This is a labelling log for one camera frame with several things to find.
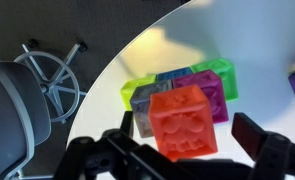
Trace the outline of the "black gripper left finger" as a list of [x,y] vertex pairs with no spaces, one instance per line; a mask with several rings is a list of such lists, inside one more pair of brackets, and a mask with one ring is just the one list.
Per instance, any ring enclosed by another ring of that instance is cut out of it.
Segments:
[[126,111],[124,113],[120,129],[129,137],[133,137],[134,128],[133,128],[133,112],[132,111]]

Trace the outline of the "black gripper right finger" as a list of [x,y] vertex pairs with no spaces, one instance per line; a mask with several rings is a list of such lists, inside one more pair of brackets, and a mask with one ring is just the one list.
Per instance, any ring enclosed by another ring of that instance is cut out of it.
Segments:
[[245,113],[235,113],[231,134],[247,155],[256,161],[268,134]]

